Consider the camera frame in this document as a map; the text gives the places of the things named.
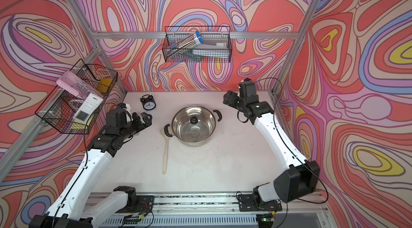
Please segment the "beige plastic ladle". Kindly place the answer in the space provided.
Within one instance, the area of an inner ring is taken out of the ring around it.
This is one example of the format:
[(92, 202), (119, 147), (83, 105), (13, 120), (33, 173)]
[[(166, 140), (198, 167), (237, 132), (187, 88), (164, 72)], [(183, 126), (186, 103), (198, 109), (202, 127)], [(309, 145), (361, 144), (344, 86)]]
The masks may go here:
[(168, 161), (168, 146), (169, 141), (173, 137), (172, 133), (169, 130), (170, 125), (167, 124), (163, 129), (161, 129), (161, 135), (165, 140), (164, 156), (163, 156), (163, 165), (162, 165), (162, 174), (165, 175), (167, 172), (167, 161)]

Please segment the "glass pot lid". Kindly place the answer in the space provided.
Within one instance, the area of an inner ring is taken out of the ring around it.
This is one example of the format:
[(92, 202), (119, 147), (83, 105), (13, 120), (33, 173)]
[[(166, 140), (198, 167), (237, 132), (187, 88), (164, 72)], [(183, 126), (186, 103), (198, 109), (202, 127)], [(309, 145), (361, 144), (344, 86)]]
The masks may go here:
[(172, 119), (174, 135), (185, 143), (203, 143), (215, 131), (217, 120), (212, 111), (202, 106), (187, 106)]

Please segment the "stainless steel pot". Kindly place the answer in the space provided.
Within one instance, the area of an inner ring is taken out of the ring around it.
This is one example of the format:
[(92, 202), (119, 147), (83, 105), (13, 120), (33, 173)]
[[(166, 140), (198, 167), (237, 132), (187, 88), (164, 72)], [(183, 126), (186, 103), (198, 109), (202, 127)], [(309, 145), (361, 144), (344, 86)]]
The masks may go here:
[(179, 110), (172, 121), (161, 129), (167, 139), (176, 137), (189, 147), (200, 147), (208, 143), (216, 126), (223, 119), (222, 113), (203, 106), (190, 105)]

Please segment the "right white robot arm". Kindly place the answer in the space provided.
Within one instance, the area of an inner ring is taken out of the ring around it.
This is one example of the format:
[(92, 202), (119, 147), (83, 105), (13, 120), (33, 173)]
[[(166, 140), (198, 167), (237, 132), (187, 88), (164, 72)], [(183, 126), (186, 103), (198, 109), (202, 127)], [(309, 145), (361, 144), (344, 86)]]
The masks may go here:
[(256, 207), (271, 201), (289, 203), (316, 191), (320, 166), (309, 161), (293, 144), (279, 123), (271, 105), (260, 101), (255, 83), (246, 78), (238, 92), (227, 91), (223, 103), (242, 113), (268, 142), (275, 154), (277, 170), (273, 181), (256, 186), (252, 197)]

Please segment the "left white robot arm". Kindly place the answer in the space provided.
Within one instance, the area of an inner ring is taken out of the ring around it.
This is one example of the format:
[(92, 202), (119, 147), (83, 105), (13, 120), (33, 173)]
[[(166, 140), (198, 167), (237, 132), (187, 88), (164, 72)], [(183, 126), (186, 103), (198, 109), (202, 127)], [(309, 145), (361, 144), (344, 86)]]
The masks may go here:
[(84, 207), (103, 174), (122, 146), (152, 125), (152, 115), (116, 108), (106, 113), (106, 124), (93, 137), (85, 156), (66, 188), (43, 215), (35, 215), (30, 228), (97, 228), (123, 209), (139, 205), (136, 189), (119, 186), (90, 210)]

